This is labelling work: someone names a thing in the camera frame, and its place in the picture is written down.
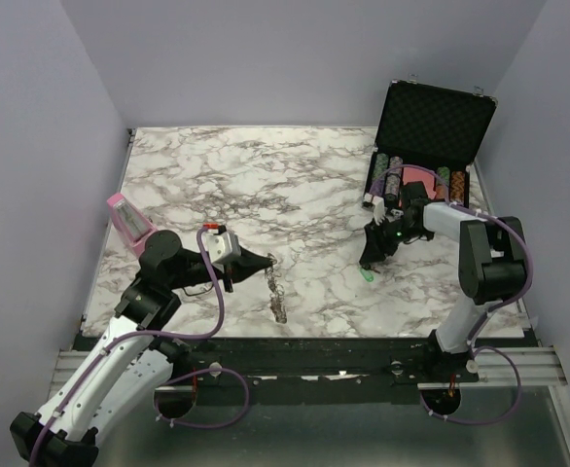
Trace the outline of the green tagged key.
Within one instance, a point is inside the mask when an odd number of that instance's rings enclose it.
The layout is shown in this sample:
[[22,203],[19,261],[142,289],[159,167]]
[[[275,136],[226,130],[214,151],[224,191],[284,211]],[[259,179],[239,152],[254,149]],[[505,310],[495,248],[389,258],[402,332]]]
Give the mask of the green tagged key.
[[360,268],[360,272],[367,282],[373,282],[374,281],[374,274],[370,269]]

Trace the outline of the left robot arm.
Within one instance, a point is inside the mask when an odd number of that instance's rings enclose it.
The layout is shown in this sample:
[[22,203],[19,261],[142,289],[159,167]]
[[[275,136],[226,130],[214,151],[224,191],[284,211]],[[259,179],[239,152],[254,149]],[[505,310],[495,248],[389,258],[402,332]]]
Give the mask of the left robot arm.
[[12,422],[22,459],[32,466],[93,465],[106,435],[140,399],[165,382],[182,382],[193,367],[191,336],[164,329],[181,305],[177,290],[210,283],[223,307],[233,284],[273,264],[222,226],[202,227],[196,241],[191,251],[170,230],[147,238],[140,269],[95,347],[46,404]]

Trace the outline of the metal key ring disc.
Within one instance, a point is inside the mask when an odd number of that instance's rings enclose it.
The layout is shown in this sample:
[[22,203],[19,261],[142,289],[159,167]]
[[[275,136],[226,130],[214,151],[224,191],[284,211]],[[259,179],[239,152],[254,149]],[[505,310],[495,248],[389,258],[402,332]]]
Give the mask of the metal key ring disc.
[[286,324],[287,312],[284,305],[284,289],[278,282],[280,275],[274,269],[278,261],[271,253],[267,257],[271,262],[270,267],[265,269],[265,279],[269,289],[269,308],[277,324]]

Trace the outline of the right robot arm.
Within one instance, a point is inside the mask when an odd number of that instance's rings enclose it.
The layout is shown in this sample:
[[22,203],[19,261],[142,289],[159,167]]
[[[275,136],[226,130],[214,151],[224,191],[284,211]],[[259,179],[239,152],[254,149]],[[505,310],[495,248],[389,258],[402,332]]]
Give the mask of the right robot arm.
[[526,293],[533,262],[518,218],[490,216],[455,201],[433,201],[421,182],[408,183],[403,195],[402,204],[392,210],[383,198],[373,198],[373,219],[364,227],[359,263],[368,269],[393,256],[400,245],[436,235],[458,243],[461,296],[434,332],[438,347],[420,360],[423,374],[441,381],[456,370],[453,354],[469,351],[489,317]]

